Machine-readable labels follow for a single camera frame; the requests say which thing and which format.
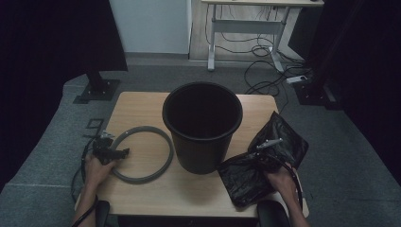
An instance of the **rubber hose loop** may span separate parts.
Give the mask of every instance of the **rubber hose loop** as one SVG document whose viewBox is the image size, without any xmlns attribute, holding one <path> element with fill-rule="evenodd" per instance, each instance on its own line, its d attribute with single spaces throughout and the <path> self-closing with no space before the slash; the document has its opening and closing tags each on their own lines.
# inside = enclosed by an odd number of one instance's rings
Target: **rubber hose loop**
<svg viewBox="0 0 401 227">
<path fill-rule="evenodd" d="M 142 178 L 130 178 L 127 176 L 124 176 L 123 174 L 121 174 L 120 172 L 117 171 L 117 169 L 114 167 L 113 168 L 113 173 L 114 175 L 119 178 L 120 180 L 127 182 L 127 183 L 147 183 L 150 181 L 153 181 L 155 179 L 157 179 L 158 177 L 160 177 L 169 167 L 169 165 L 171 164 L 171 161 L 173 160 L 173 155 L 174 155 L 174 148 L 173 148 L 173 142 L 171 141 L 170 137 L 168 137 L 168 135 L 155 127 L 152 126 L 140 126 L 140 127 L 135 127 L 132 128 L 128 131 L 123 132 L 121 135 L 119 135 L 114 142 L 112 143 L 112 145 L 110 146 L 111 149 L 116 150 L 118 145 L 128 136 L 135 134 L 137 132 L 144 132 L 144 131 L 149 131 L 149 132 L 153 132 L 156 134 L 161 135 L 162 137 L 165 138 L 165 140 L 168 142 L 168 146 L 170 148 L 170 152 L 168 154 L 168 158 L 165 162 L 165 164 L 159 169 L 157 170 L 155 173 L 148 175 L 147 177 L 142 177 Z"/>
</svg>

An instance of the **white wall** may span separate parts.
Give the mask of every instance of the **white wall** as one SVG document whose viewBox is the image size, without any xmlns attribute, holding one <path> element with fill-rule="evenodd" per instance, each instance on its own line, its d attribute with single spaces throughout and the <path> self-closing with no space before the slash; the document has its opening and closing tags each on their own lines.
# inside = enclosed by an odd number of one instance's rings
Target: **white wall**
<svg viewBox="0 0 401 227">
<path fill-rule="evenodd" d="M 191 0 L 110 0 L 125 52 L 188 54 Z"/>
</svg>

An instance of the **black curtain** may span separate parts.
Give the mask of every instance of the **black curtain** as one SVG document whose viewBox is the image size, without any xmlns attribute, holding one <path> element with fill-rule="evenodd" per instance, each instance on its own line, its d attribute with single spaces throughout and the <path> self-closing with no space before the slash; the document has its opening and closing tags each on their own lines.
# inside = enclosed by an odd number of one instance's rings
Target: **black curtain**
<svg viewBox="0 0 401 227">
<path fill-rule="evenodd" d="M 1 1 L 0 21 L 3 184 L 42 137 L 67 80 L 127 65 L 108 0 Z"/>
<path fill-rule="evenodd" d="M 316 87 L 335 84 L 342 108 L 401 184 L 400 41 L 399 1 L 329 0 L 308 63 Z"/>
</svg>

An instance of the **desk leg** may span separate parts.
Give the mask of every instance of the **desk leg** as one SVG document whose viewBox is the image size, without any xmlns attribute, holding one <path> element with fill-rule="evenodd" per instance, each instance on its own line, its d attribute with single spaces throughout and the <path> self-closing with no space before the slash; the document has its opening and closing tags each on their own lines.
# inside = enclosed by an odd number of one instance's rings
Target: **desk leg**
<svg viewBox="0 0 401 227">
<path fill-rule="evenodd" d="M 277 50 L 278 50 L 278 45 L 280 44 L 281 41 L 281 37 L 283 36 L 284 33 L 284 28 L 286 28 L 288 15 L 289 15 L 289 7 L 286 7 L 283 19 L 281 20 L 280 30 L 278 31 L 277 38 L 274 41 L 273 48 L 270 47 L 270 54 L 271 58 L 273 59 L 274 66 L 278 71 L 282 73 L 284 72 L 284 70 L 280 62 L 280 57 L 277 54 Z"/>
<path fill-rule="evenodd" d="M 209 58 L 207 60 L 207 70 L 215 70 L 215 21 L 216 21 L 216 6 L 213 5 L 212 25 L 210 28 L 210 44 L 209 44 Z"/>
</svg>

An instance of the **crumpled black bag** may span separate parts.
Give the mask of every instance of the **crumpled black bag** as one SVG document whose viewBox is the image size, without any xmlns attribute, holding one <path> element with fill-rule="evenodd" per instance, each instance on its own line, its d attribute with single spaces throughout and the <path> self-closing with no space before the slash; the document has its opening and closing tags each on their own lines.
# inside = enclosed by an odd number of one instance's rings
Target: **crumpled black bag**
<svg viewBox="0 0 401 227">
<path fill-rule="evenodd" d="M 266 140 L 282 138 L 283 142 L 259 150 Z M 280 161 L 298 168 L 305 157 L 309 145 L 278 113 L 273 112 L 269 122 L 251 141 L 248 151 L 232 157 L 218 166 L 218 174 L 236 207 L 257 203 L 274 189 L 263 175 L 264 169 L 278 170 L 277 162 L 261 162 L 260 154 L 268 152 Z"/>
</svg>

